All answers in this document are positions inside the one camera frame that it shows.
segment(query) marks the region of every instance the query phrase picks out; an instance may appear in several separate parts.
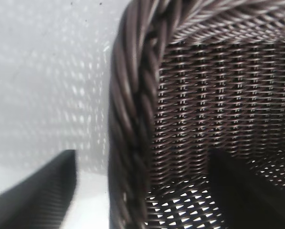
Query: dark brown woven material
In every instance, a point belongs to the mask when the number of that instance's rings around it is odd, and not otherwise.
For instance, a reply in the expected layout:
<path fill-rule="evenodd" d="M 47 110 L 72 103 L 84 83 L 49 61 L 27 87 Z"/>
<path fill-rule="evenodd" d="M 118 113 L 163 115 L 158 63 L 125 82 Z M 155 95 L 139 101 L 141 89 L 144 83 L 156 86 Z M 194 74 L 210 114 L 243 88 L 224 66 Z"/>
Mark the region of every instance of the dark brown woven material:
<path fill-rule="evenodd" d="M 132 1 L 109 134 L 111 228 L 224 228 L 209 149 L 285 151 L 285 0 Z"/>

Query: wicker weave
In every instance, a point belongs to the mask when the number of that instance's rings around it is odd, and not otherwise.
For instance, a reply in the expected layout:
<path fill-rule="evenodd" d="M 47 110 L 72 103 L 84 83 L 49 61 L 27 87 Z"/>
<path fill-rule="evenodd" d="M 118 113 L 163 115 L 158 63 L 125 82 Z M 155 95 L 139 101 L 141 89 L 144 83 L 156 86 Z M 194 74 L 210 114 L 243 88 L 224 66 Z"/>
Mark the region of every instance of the wicker weave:
<path fill-rule="evenodd" d="M 111 228 L 225 228 L 209 149 L 285 152 L 285 0 L 133 0 L 109 135 Z"/>

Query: gray background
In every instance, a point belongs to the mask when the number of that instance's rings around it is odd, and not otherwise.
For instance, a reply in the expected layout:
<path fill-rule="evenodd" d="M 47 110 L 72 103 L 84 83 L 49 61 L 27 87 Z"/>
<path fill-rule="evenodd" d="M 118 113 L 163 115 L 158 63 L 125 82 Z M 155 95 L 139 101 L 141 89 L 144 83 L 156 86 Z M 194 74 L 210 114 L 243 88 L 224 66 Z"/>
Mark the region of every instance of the gray background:
<path fill-rule="evenodd" d="M 110 54 L 127 2 L 0 0 L 0 193 L 77 149 L 65 229 L 108 227 Z"/>

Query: woven mesh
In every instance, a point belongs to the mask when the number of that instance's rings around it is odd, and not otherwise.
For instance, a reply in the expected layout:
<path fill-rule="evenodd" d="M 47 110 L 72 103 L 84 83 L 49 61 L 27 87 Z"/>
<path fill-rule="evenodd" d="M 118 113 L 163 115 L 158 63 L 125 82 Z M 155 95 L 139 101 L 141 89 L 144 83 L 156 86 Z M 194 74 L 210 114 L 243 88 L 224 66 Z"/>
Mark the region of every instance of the woven mesh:
<path fill-rule="evenodd" d="M 205 172 L 210 148 L 285 150 L 285 43 L 179 43 L 160 73 L 153 184 Z"/>
<path fill-rule="evenodd" d="M 110 91 L 111 228 L 225 228 L 209 150 L 285 152 L 285 0 L 133 0 Z"/>

